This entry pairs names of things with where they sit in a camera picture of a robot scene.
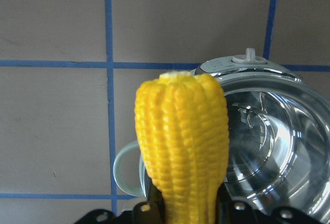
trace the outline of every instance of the silver pot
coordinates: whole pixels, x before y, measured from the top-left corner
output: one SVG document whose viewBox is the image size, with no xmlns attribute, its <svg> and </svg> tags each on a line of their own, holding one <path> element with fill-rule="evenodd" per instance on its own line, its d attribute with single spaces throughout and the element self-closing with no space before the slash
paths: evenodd
<svg viewBox="0 0 330 224">
<path fill-rule="evenodd" d="M 212 75 L 225 92 L 225 186 L 231 197 L 265 214 L 286 205 L 329 223 L 330 101 L 251 48 L 246 55 L 207 61 L 193 73 Z M 140 182 L 145 195 L 150 179 L 142 160 Z"/>
</svg>

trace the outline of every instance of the corn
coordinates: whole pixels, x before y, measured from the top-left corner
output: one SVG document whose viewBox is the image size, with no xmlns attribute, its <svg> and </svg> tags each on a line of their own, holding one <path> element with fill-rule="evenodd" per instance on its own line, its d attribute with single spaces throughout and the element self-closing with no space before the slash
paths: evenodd
<svg viewBox="0 0 330 224">
<path fill-rule="evenodd" d="M 166 224 L 214 224 L 217 190 L 226 174 L 226 99 L 211 76 L 161 74 L 136 93 L 142 158 L 161 191 Z"/>
</svg>

